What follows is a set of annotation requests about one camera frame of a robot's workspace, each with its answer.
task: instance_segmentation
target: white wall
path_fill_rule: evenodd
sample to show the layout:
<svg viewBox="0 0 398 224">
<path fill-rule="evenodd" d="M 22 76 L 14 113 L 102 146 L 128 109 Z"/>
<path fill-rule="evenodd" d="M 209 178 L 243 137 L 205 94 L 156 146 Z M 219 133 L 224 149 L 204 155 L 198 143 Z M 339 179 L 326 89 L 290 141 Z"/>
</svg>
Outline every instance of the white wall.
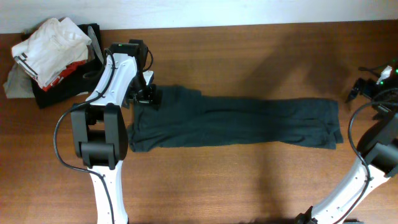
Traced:
<svg viewBox="0 0 398 224">
<path fill-rule="evenodd" d="M 101 29 L 232 26 L 398 18 L 398 0 L 0 0 L 0 33 L 68 16 Z"/>
</svg>

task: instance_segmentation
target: red cloth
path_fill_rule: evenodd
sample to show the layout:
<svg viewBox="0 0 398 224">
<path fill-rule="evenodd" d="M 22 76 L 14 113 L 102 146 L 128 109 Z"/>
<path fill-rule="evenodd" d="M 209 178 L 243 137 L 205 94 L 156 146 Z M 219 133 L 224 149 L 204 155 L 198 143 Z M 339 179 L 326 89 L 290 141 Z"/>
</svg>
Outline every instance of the red cloth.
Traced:
<svg viewBox="0 0 398 224">
<path fill-rule="evenodd" d="M 86 60 L 82 60 L 79 62 L 73 62 L 69 65 L 67 65 L 67 68 L 62 71 L 55 79 L 54 81 L 52 81 L 49 85 L 43 87 L 44 91 L 47 91 L 49 89 L 51 89 L 51 87 L 55 86 L 56 84 L 60 83 L 64 78 L 66 78 L 67 76 L 69 76 L 70 74 L 72 74 L 72 72 L 74 72 L 78 66 L 80 65 L 84 65 L 86 63 Z"/>
</svg>

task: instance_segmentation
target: dark green fabric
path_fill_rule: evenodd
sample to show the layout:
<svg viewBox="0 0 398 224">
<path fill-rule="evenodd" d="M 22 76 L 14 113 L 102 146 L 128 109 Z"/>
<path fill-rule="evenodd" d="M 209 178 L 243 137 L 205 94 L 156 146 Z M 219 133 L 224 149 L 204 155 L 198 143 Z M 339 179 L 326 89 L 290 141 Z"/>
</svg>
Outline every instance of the dark green fabric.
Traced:
<svg viewBox="0 0 398 224">
<path fill-rule="evenodd" d="M 159 110 L 134 105 L 134 124 L 128 128 L 134 152 L 271 141 L 335 149 L 343 142 L 338 104 L 332 100 L 254 100 L 202 96 L 182 86 L 159 89 Z"/>
</svg>

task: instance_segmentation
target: black cloth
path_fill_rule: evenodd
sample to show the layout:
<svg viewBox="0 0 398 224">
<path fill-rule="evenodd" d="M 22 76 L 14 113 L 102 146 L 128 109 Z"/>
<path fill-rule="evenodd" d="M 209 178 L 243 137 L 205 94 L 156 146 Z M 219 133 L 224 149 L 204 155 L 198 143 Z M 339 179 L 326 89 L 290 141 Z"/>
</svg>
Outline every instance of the black cloth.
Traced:
<svg viewBox="0 0 398 224">
<path fill-rule="evenodd" d="M 99 46 L 102 49 L 100 26 L 98 24 L 83 24 L 79 25 L 79 28 L 87 34 L 88 26 L 93 28 L 95 36 L 98 39 Z M 88 72 L 99 71 L 101 70 L 101 67 L 102 63 L 95 54 L 95 59 L 85 63 L 84 65 L 80 65 L 74 72 L 64 78 L 62 82 L 47 91 L 42 90 L 35 80 L 30 79 L 37 105 L 42 109 L 76 96 L 79 93 L 86 91 L 92 92 L 97 86 L 101 76 L 88 80 L 84 79 L 83 75 Z"/>
<path fill-rule="evenodd" d="M 134 124 L 127 131 L 135 152 L 271 141 L 335 149 L 343 142 L 332 100 L 254 100 L 202 96 L 181 86 L 159 89 L 159 110 L 134 105 Z"/>
</svg>

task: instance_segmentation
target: wooden tabletop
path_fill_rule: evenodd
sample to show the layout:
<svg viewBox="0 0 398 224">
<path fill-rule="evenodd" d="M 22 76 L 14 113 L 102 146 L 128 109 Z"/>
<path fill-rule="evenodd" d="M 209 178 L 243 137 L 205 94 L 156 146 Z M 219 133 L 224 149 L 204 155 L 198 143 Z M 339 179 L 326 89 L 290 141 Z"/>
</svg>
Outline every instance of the wooden tabletop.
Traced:
<svg viewBox="0 0 398 224">
<path fill-rule="evenodd" d="M 0 35 L 0 80 L 12 66 L 17 34 Z M 344 104 L 359 66 L 397 56 L 397 21 L 284 24 L 186 29 L 107 30 L 103 45 L 143 39 L 154 54 L 154 83 L 183 85 L 213 96 L 263 99 L 331 98 L 340 105 L 345 138 L 337 150 L 280 142 L 129 151 L 123 165 L 124 205 L 130 223 L 239 223 L 294 218 L 325 198 L 349 171 L 355 155 L 348 120 L 366 100 Z M 0 91 L 0 223 L 96 223 L 89 175 L 61 166 L 52 145 L 55 123 L 85 96 L 39 110 L 34 99 L 7 100 Z M 123 109 L 126 124 L 132 123 Z M 374 122 L 358 116 L 357 141 Z M 70 118 L 58 145 L 76 166 Z M 372 192 L 349 216 L 396 223 L 398 178 Z"/>
</svg>

